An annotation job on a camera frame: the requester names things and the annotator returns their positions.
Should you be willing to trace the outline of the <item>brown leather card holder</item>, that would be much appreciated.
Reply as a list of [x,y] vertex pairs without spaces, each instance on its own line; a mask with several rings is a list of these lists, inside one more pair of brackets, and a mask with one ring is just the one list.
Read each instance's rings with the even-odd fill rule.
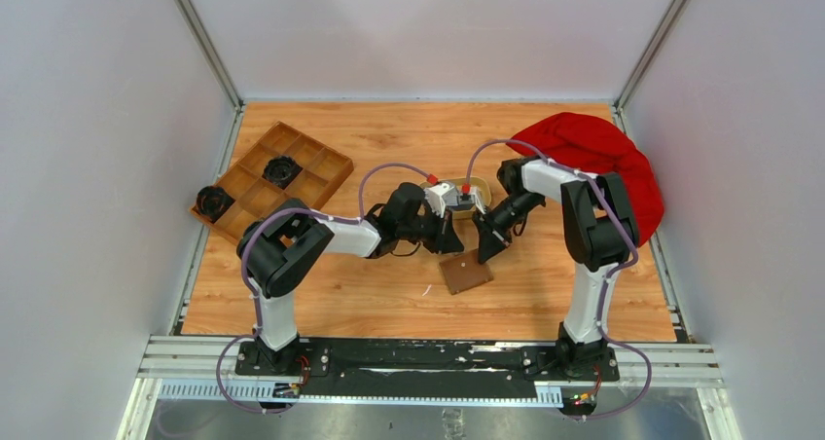
[[479,251],[473,249],[439,263],[439,269],[450,295],[456,295],[493,280],[487,263],[479,262]]

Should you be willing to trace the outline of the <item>beige oval tray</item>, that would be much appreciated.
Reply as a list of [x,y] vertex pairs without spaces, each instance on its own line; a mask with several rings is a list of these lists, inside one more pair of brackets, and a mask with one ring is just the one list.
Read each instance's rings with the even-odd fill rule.
[[481,177],[470,177],[470,192],[464,194],[462,187],[465,178],[442,179],[437,184],[423,182],[425,200],[430,208],[439,215],[449,211],[455,220],[471,219],[478,206],[482,211],[490,208],[492,194],[489,185]]

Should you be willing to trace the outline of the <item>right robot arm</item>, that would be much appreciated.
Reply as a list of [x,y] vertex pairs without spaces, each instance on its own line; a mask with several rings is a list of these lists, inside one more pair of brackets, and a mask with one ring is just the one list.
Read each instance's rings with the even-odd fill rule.
[[513,229],[548,200],[558,202],[566,250],[575,264],[570,308],[559,325],[556,367],[580,379],[608,356],[606,314],[619,272],[638,259],[640,234],[628,190],[615,172],[596,174],[539,157],[505,161],[497,178],[506,198],[478,210],[478,260],[513,242]]

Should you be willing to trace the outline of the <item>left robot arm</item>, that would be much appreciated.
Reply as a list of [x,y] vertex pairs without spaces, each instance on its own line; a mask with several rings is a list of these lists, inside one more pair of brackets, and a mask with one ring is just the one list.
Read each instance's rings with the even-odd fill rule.
[[377,259],[392,254],[401,241],[433,254],[463,251],[452,224],[457,199],[448,182],[427,188],[404,182],[387,202],[362,217],[329,215],[292,198],[252,223],[236,250],[255,302],[256,324],[247,359],[275,375],[296,367],[295,291],[323,254]]

